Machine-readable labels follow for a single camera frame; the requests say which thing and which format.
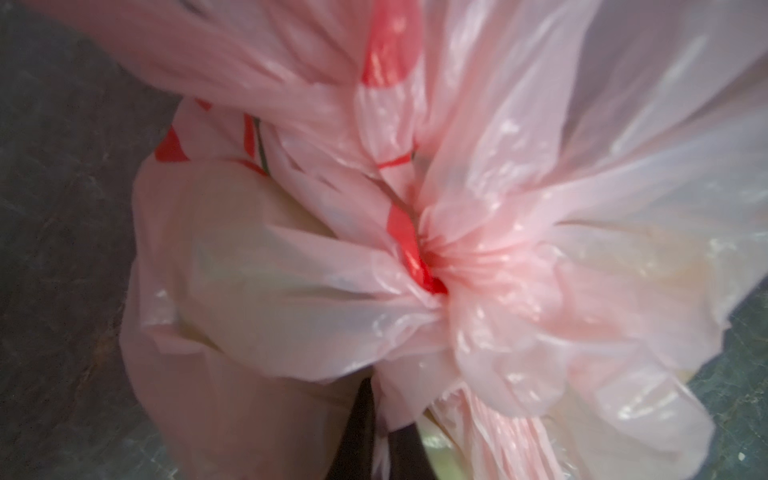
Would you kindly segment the pink plastic bag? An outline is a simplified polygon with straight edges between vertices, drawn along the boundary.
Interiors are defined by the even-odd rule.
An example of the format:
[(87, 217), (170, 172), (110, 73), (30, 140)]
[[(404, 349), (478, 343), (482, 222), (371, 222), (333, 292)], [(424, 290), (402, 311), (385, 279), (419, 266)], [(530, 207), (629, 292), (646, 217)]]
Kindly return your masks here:
[(763, 1), (38, 1), (181, 102), (120, 346), (187, 479), (689, 479), (767, 274)]

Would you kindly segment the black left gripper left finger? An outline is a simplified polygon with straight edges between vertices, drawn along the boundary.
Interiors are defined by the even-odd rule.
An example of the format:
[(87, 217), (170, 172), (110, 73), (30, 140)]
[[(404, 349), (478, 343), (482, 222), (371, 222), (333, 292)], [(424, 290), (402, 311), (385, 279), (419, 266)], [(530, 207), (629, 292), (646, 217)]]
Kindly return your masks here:
[(326, 480), (371, 480), (376, 434), (376, 413), (371, 380), (358, 388), (340, 445)]

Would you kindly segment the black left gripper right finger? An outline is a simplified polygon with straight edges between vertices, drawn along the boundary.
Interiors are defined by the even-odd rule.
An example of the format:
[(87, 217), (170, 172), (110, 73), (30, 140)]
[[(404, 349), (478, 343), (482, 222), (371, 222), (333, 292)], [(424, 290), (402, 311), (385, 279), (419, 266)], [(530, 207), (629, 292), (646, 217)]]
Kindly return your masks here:
[(436, 480), (415, 423), (388, 435), (390, 480)]

